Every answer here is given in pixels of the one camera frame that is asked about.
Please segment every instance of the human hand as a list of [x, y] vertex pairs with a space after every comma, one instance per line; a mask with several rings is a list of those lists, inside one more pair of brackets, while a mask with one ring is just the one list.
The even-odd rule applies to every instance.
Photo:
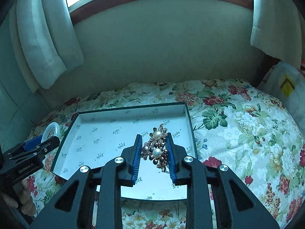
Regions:
[[[36, 207], [33, 203], [33, 198], [31, 197], [31, 191], [27, 187], [27, 180], [22, 180], [21, 185], [22, 191], [18, 194], [18, 198], [22, 204], [21, 211], [26, 215], [33, 216], [36, 213]], [[1, 195], [9, 207], [18, 207], [18, 203], [12, 197], [5, 193], [1, 193]]]

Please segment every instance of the white curtain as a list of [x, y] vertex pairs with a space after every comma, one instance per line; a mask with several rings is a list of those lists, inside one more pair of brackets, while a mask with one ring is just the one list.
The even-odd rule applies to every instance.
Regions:
[[20, 70], [32, 91], [36, 81], [48, 89], [84, 61], [66, 0], [17, 0], [15, 8], [10, 26], [15, 55], [24, 56], [17, 58]]
[[254, 0], [250, 43], [297, 69], [302, 56], [298, 9], [292, 0]]

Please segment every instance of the tiled wall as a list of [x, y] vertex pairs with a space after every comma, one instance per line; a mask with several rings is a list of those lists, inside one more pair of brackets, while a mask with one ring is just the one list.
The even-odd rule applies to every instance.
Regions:
[[24, 142], [31, 128], [49, 113], [26, 84], [15, 59], [9, 18], [0, 26], [0, 144], [6, 151]]

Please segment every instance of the white pearl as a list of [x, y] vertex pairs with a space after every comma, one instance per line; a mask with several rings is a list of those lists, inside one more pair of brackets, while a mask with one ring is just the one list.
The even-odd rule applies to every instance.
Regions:
[[162, 138], [162, 133], [160, 131], [156, 131], [153, 134], [153, 137], [154, 137], [155, 140], [160, 140]]
[[159, 148], [155, 148], [155, 149], [153, 150], [152, 155], [153, 155], [155, 158], [159, 158], [159, 157], [162, 156], [162, 152], [161, 152], [161, 150], [160, 150]]

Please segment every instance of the floral fabric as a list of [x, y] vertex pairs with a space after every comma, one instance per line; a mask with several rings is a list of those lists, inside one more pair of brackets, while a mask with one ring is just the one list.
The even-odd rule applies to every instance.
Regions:
[[[63, 138], [77, 112], [175, 101], [188, 104], [199, 160], [212, 167], [228, 165], [284, 228], [304, 200], [305, 141], [279, 100], [243, 80], [131, 84], [73, 98], [36, 125], [28, 139], [41, 135], [52, 121], [60, 125]], [[56, 151], [27, 179], [37, 213], [64, 183], [50, 172]], [[211, 189], [210, 199], [216, 228]], [[122, 199], [122, 219], [124, 229], [183, 229], [185, 201]]]

